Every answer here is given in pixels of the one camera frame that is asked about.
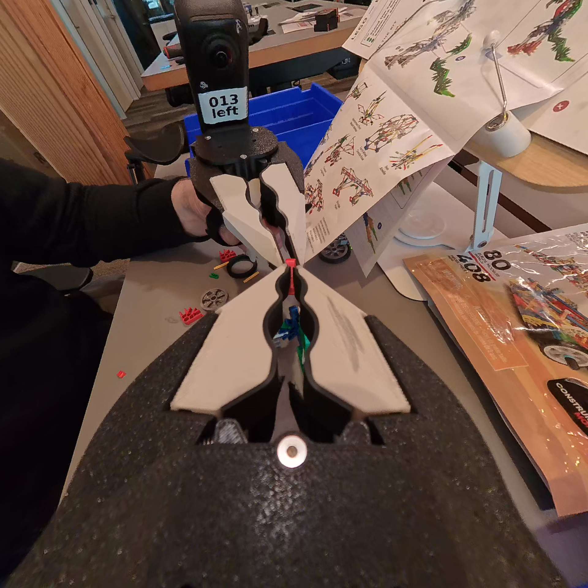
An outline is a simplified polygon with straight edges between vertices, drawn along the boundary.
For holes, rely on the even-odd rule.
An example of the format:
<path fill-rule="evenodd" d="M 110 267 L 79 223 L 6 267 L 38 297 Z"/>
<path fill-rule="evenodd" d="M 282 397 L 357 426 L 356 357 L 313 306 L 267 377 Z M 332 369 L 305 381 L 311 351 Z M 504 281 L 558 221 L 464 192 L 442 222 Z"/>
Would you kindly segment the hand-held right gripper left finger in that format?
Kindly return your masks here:
<path fill-rule="evenodd" d="M 216 320 L 173 400 L 171 410 L 221 412 L 231 401 L 261 385 L 270 374 L 271 335 L 263 321 L 276 303 L 281 310 L 279 266 L 216 311 Z"/>

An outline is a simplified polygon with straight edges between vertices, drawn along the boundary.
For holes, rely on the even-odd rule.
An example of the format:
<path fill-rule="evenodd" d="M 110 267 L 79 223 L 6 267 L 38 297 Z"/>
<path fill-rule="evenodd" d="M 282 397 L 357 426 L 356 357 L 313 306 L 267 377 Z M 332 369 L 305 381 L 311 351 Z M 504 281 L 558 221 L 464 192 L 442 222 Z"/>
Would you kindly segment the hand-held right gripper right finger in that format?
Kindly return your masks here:
<path fill-rule="evenodd" d="M 364 414 L 409 413 L 410 404 L 366 322 L 366 313 L 304 268 L 300 326 L 309 381 Z"/>

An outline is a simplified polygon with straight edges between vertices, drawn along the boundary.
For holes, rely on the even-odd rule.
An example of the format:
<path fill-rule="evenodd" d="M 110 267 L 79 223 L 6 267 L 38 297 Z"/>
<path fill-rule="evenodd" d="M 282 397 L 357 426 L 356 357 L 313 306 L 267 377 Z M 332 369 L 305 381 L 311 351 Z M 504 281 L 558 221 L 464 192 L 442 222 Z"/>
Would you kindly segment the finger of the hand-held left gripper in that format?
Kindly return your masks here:
<path fill-rule="evenodd" d="M 305 196 L 286 165 L 269 165 L 259 179 L 262 215 L 283 231 L 285 249 L 302 266 L 307 245 Z"/>
<path fill-rule="evenodd" d="M 224 209 L 225 226 L 239 238 L 246 253 L 281 266 L 282 255 L 273 233 L 263 224 L 261 212 L 247 199 L 246 180 L 222 174 L 210 178 L 210 183 Z"/>

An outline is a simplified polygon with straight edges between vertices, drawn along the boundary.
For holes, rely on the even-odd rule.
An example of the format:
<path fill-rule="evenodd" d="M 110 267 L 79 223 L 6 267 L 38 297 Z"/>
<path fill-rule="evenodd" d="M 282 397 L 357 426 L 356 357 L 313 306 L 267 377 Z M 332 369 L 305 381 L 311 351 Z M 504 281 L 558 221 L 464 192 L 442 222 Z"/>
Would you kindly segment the colourful toy construction model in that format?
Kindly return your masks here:
<path fill-rule="evenodd" d="M 275 347 L 283 348 L 293 344 L 305 353 L 310 342 L 300 323 L 300 304 L 293 295 L 287 296 L 282 305 L 283 321 L 275 333 L 272 342 Z"/>

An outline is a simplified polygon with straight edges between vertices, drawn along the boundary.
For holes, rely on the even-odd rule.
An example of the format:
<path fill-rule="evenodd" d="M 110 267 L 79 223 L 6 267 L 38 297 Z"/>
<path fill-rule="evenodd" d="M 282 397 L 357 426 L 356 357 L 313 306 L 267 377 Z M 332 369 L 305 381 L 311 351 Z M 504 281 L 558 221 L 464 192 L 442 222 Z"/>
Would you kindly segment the person's left forearm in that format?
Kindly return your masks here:
<path fill-rule="evenodd" d="M 1 271 L 12 262 L 91 267 L 194 240 L 173 208 L 175 183 L 84 186 L 1 159 Z"/>

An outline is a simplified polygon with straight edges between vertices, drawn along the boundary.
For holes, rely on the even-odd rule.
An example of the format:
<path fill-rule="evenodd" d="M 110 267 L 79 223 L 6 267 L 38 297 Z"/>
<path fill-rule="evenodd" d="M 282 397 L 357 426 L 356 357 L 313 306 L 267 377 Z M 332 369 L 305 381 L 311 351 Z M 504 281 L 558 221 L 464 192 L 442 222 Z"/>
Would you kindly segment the person's left hand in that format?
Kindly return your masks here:
<path fill-rule="evenodd" d="M 186 234 L 196 239 L 210 239 L 207 216 L 212 209 L 198 198 L 189 178 L 180 179 L 174 184 L 171 202 Z"/>

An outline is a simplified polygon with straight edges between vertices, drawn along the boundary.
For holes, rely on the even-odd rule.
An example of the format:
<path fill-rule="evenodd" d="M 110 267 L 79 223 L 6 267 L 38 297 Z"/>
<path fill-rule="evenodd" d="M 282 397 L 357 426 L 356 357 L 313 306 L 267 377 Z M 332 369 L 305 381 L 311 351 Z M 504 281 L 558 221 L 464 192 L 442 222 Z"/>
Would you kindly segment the dark spoked wheel hub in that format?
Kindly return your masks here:
<path fill-rule="evenodd" d="M 211 288 L 201 296 L 200 308 L 203 312 L 215 312 L 229 301 L 229 293 L 222 288 Z"/>

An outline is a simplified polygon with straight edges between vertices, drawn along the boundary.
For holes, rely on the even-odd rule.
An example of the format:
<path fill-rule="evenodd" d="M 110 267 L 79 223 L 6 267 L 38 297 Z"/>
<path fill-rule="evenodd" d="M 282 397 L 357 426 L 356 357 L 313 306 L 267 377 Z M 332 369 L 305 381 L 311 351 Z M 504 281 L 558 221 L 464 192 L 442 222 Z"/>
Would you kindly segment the black tyre toy wheel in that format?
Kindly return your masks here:
<path fill-rule="evenodd" d="M 344 233 L 341 233 L 326 248 L 319 252 L 318 257 L 325 263 L 339 264 L 347 261 L 351 253 L 352 247 L 349 239 Z"/>

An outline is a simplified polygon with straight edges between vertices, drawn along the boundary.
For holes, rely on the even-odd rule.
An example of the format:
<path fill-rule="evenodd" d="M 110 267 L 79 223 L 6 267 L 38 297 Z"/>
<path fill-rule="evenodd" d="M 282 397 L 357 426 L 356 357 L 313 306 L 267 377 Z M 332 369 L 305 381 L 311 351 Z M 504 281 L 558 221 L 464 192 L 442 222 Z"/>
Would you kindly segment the blue labelled bin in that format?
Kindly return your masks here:
<path fill-rule="evenodd" d="M 191 167 L 217 166 L 223 173 L 246 180 L 259 177 L 272 163 L 290 161 L 298 189 L 304 190 L 304 170 L 325 136 L 342 101 L 317 84 L 246 100 L 247 88 L 206 90 L 197 94 L 198 112 L 183 122 Z"/>

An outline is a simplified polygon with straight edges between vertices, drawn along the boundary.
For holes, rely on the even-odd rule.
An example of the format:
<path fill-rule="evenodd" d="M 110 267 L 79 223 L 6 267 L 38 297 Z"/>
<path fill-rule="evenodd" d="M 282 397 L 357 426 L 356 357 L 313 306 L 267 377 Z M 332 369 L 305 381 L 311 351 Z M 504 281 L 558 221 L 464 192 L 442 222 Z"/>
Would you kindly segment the background wooden table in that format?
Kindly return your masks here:
<path fill-rule="evenodd" d="M 329 32 L 314 32 L 313 27 L 284 33 L 281 22 L 294 16 L 294 4 L 278 1 L 267 11 L 269 29 L 275 33 L 266 35 L 249 49 L 249 68 L 258 75 L 257 82 L 266 75 L 267 85 L 275 86 L 288 82 L 290 78 L 314 77 L 336 69 L 336 77 L 355 67 L 354 57 L 343 48 L 364 16 L 365 6 L 314 1 L 325 8 L 349 11 L 351 18 L 344 19 L 337 28 Z"/>

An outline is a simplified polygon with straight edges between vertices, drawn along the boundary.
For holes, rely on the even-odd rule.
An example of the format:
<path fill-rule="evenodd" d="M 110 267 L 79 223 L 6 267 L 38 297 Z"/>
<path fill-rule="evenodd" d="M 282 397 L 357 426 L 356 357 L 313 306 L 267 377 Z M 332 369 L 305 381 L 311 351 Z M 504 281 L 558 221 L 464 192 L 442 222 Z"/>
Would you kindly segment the printed instruction booklet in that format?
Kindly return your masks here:
<path fill-rule="evenodd" d="M 507 112 L 587 73 L 587 1 L 373 1 L 344 44 L 366 60 L 305 170 L 308 262 L 356 224 L 369 273 L 417 198 L 502 93 L 483 41 L 499 31 Z"/>

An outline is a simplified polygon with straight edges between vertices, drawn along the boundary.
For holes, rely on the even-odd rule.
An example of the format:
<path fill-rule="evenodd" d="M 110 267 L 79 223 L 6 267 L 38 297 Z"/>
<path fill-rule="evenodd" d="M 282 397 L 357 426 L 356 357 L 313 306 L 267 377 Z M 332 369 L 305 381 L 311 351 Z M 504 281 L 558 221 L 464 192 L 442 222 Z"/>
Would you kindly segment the dark flat board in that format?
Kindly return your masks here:
<path fill-rule="evenodd" d="M 453 357 L 477 396 L 477 404 L 468 401 L 467 411 L 492 453 L 513 502 L 521 516 L 528 520 L 555 520 L 557 515 L 552 496 L 518 441 L 504 420 L 488 389 L 484 385 L 459 343 L 451 334 L 437 307 L 428 299 L 427 310 L 435 321 Z"/>

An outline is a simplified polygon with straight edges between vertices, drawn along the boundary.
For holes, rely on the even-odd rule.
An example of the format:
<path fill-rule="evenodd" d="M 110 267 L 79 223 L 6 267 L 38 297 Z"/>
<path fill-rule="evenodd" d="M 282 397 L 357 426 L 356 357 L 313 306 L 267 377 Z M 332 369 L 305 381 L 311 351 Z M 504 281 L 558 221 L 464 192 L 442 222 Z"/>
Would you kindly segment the small black box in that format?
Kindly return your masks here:
<path fill-rule="evenodd" d="M 332 8 L 317 11 L 314 15 L 314 32 L 330 32 L 338 28 L 341 19 L 349 17 L 349 10 L 346 8 Z"/>

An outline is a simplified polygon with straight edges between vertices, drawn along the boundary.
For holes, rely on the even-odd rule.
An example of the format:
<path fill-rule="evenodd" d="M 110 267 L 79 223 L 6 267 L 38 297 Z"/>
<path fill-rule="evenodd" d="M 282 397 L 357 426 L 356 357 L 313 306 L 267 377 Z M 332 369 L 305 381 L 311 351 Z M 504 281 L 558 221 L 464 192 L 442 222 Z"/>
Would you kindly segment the person's dark clothed body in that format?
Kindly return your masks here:
<path fill-rule="evenodd" d="M 1 272 L 1 578 L 59 503 L 112 315 L 88 295 Z"/>

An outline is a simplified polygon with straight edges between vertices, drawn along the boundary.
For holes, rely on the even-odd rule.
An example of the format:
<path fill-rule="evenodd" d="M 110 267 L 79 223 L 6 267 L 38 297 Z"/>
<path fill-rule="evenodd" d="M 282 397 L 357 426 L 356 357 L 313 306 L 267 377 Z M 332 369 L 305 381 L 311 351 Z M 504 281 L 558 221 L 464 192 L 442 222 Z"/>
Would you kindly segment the white document stand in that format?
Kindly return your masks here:
<path fill-rule="evenodd" d="M 452 160 L 461 177 L 477 180 L 474 212 L 448 191 L 431 185 L 403 222 L 379 266 L 403 296 L 427 301 L 404 259 L 445 246 L 454 252 L 481 251 L 504 239 L 494 227 L 503 208 L 532 233 L 550 231 L 526 209 L 500 193 L 504 173 L 527 190 L 548 194 L 587 193 L 587 74 L 554 97 L 507 112 L 508 93 L 499 72 L 499 31 L 482 48 L 496 70 L 503 107 Z"/>

